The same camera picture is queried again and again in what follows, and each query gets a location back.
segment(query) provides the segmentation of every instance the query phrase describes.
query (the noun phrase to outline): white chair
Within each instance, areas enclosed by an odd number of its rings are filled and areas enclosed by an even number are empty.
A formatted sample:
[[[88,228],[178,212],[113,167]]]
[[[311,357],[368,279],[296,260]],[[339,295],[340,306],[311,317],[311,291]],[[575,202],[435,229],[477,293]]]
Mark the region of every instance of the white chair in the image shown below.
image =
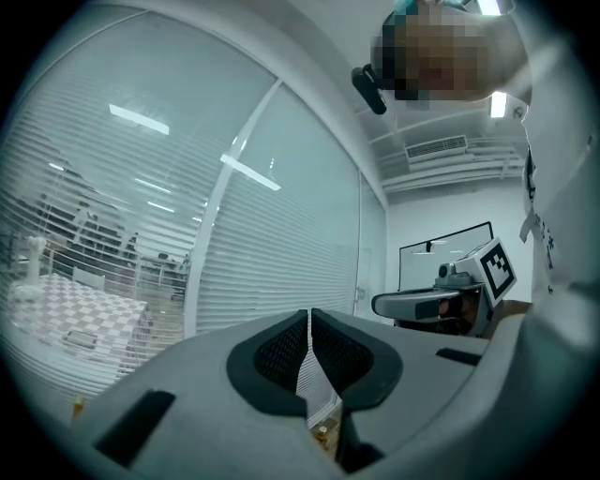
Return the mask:
[[[104,292],[104,276],[94,275],[85,270],[73,267],[73,280]]]

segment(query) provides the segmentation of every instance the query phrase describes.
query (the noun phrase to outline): ceiling light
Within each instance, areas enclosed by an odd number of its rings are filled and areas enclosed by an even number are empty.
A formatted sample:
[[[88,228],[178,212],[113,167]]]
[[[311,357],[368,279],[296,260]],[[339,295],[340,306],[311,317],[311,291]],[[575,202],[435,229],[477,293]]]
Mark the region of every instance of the ceiling light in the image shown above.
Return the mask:
[[[277,191],[277,190],[279,190],[281,188],[275,182],[272,182],[268,178],[265,178],[262,175],[260,175],[259,173],[254,172],[251,168],[247,167],[243,163],[240,163],[235,158],[231,158],[229,155],[224,155],[223,154],[221,156],[221,161],[223,163],[226,163],[227,165],[231,165],[237,171],[239,171],[239,172],[243,173],[244,175],[250,177],[252,180],[256,180],[258,183],[263,184],[265,187],[269,187],[269,188],[271,188],[274,191]]]
[[[156,190],[160,190],[160,191],[164,191],[164,192],[167,192],[167,193],[171,193],[171,191],[168,190],[168,189],[166,189],[166,188],[159,187],[158,185],[151,184],[150,182],[146,182],[144,180],[140,180],[139,178],[134,178],[134,180],[136,182],[138,182],[139,184],[146,185],[146,186],[148,186],[150,188],[155,188]]]
[[[161,124],[152,118],[148,118],[147,116],[140,115],[139,113],[132,112],[131,110],[122,109],[121,107],[117,107],[116,105],[109,105],[109,109],[111,113],[116,116],[120,116],[121,118],[125,118],[126,120],[130,120],[138,125],[144,125],[145,127],[151,128],[153,130],[159,131],[160,133],[164,133],[165,135],[169,135],[169,126],[165,124]]]
[[[171,208],[167,208],[166,206],[158,205],[157,203],[148,202],[149,205],[155,206],[156,208],[160,208],[160,210],[166,210],[167,212],[174,212]]]
[[[500,8],[497,0],[477,0],[479,9],[484,15],[500,15]]]
[[[494,92],[491,96],[491,110],[489,116],[492,118],[502,118],[506,113],[506,94]]]

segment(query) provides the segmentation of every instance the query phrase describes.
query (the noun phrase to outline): checkered tablecloth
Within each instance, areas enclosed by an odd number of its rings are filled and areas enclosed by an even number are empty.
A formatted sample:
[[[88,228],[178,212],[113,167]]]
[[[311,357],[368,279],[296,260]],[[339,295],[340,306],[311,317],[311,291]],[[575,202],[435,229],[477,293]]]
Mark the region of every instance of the checkered tablecloth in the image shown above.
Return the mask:
[[[143,361],[150,336],[146,302],[105,293],[57,274],[39,278],[35,301],[8,301],[8,318],[43,343],[121,368]],[[89,344],[72,339],[84,338]]]

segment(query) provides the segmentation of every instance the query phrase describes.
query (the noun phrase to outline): ceiling vent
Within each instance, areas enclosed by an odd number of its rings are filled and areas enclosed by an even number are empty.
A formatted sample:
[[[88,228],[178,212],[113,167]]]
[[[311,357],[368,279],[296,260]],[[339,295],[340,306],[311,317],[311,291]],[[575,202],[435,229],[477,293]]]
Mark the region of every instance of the ceiling vent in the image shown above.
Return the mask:
[[[459,135],[433,142],[419,143],[405,149],[409,163],[418,163],[432,158],[451,157],[463,155],[467,150],[467,137]]]

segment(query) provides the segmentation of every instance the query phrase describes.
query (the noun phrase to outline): table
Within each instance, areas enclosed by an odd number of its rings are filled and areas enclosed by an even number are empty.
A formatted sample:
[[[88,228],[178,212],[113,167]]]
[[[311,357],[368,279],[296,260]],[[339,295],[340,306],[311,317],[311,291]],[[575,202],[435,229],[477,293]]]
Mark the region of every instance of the table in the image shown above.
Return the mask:
[[[147,303],[105,293],[58,274],[39,278],[33,302],[8,296],[7,317],[42,343],[128,373],[147,355],[151,314]]]

